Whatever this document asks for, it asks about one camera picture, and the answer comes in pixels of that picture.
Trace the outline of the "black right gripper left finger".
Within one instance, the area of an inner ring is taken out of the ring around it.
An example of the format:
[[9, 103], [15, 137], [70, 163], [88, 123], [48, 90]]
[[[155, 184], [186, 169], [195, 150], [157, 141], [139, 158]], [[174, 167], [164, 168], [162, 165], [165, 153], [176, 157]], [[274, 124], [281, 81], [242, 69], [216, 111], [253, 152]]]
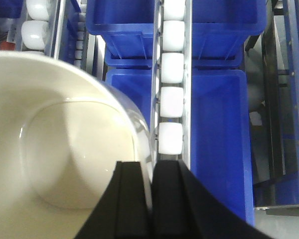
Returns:
[[149, 239], [141, 164], [117, 162], [111, 181], [76, 239]]

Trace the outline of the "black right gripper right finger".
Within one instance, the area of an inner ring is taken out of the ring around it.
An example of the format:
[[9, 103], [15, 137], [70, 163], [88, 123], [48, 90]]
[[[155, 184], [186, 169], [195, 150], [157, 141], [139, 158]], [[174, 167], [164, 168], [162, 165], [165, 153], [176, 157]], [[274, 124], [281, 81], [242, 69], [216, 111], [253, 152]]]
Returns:
[[267, 239], [219, 202], [181, 161], [160, 160], [153, 172], [156, 239]]

